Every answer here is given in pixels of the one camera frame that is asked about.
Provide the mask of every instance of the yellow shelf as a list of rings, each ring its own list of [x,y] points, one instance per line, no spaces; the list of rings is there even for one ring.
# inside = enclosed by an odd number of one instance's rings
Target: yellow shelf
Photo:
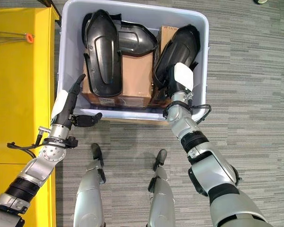
[[[53,8],[0,9],[0,31],[32,33],[34,43],[0,44],[0,193],[30,160],[7,142],[34,143],[39,125],[50,126],[53,106]],[[25,226],[55,227],[54,174],[39,190]]]

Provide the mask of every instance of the black plastic cover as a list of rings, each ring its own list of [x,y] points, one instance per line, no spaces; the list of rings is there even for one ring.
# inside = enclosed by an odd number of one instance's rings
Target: black plastic cover
[[[153,74],[154,84],[162,89],[168,85],[169,69],[181,62],[190,67],[200,50],[200,35],[193,25],[179,28],[165,46]]]
[[[122,58],[116,26],[104,10],[93,13],[86,24],[85,42],[89,87],[97,96],[110,97],[122,92]]]
[[[85,27],[92,13],[87,14],[82,23],[82,40],[85,42]],[[158,40],[145,26],[132,22],[122,21],[122,15],[110,15],[118,30],[119,50],[122,54],[141,57],[154,51]]]

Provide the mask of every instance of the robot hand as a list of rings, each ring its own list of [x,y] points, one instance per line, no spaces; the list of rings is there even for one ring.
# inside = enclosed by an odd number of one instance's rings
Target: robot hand
[[[237,188],[239,175],[192,120],[193,73],[177,63],[165,78],[172,103],[164,115],[180,141],[191,168],[188,175],[197,192],[209,197],[215,227],[271,227],[254,202]]]
[[[64,159],[67,148],[78,145],[76,138],[68,136],[71,126],[88,127],[95,125],[102,117],[74,116],[73,110],[80,92],[80,84],[85,75],[82,74],[73,84],[69,92],[62,90],[55,101],[52,111],[51,129],[39,127],[36,142],[30,147],[18,147],[9,143],[9,148],[21,149],[30,155],[29,150],[42,146],[38,157],[32,159],[10,184],[5,193],[0,195],[0,227],[22,227],[24,220],[18,214],[24,214],[39,188],[46,182],[58,162]],[[49,136],[40,144],[43,133]]]

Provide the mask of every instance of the black cable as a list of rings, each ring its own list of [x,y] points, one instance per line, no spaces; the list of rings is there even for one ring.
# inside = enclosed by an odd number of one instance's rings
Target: black cable
[[[192,106],[191,110],[194,110],[194,109],[208,109],[207,113],[205,113],[198,121],[196,121],[196,124],[199,124],[202,121],[204,121],[205,118],[208,116],[208,114],[212,111],[212,107],[209,104]]]
[[[63,149],[66,148],[66,147],[63,147],[63,146],[59,146],[59,145],[56,145],[56,144],[50,144],[50,143],[42,143],[42,144],[38,144],[38,145],[33,144],[32,146],[29,146],[29,147],[19,147],[15,144],[15,142],[7,143],[8,148],[22,150],[25,153],[27,153],[28,155],[30,155],[31,158],[36,158],[36,155],[29,149],[34,149],[34,148],[37,148],[37,147],[40,147],[40,146],[46,146],[46,145],[57,147],[57,148],[63,148]]]
[[[36,155],[29,149],[36,148],[37,146],[30,146],[30,147],[19,147],[15,144],[15,142],[7,143],[7,147],[11,149],[19,149],[30,155],[31,158],[35,158]]]

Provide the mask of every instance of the gray carpet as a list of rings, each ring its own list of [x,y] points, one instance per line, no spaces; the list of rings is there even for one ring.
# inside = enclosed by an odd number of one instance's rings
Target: gray carpet
[[[206,99],[213,111],[200,126],[243,177],[240,189],[273,226],[284,227],[284,0],[262,6],[252,0],[131,1],[206,15]],[[55,2],[62,11],[64,1]],[[21,4],[39,6],[34,1]],[[0,1],[0,6],[11,3]],[[161,148],[168,151],[165,169],[175,196],[176,225],[212,226],[209,201],[195,192],[186,154],[168,126],[100,122],[89,129],[74,128],[71,134],[80,143],[56,168],[58,227],[72,226],[76,190],[94,142],[104,155],[107,183],[101,193],[108,227],[146,225],[151,164]]]

